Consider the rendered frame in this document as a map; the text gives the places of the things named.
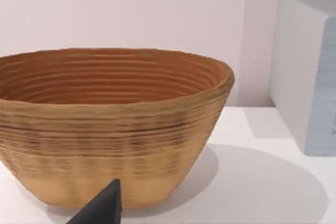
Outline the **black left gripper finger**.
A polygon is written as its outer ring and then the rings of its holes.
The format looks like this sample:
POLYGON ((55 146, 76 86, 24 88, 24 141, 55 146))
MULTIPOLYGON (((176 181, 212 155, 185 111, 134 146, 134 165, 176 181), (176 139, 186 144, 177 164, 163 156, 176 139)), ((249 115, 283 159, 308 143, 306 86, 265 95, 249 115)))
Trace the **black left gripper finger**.
POLYGON ((66 224, 121 224, 120 179, 114 179, 66 224))

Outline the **brown woven basket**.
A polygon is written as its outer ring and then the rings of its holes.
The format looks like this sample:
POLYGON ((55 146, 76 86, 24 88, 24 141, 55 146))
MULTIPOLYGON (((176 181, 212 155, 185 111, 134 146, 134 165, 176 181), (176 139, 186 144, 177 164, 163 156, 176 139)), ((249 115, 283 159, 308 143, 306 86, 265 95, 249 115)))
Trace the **brown woven basket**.
POLYGON ((82 207, 119 179, 124 208, 170 197, 234 85, 225 62, 150 48, 0 57, 0 162, 36 198, 82 207))

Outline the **white and pale blue box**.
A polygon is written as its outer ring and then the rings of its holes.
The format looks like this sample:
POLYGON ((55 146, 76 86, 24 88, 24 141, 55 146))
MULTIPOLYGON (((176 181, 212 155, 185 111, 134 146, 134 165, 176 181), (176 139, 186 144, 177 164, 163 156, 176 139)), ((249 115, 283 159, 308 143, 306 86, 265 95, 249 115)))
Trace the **white and pale blue box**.
POLYGON ((304 154, 336 157, 336 0, 279 0, 269 95, 304 154))

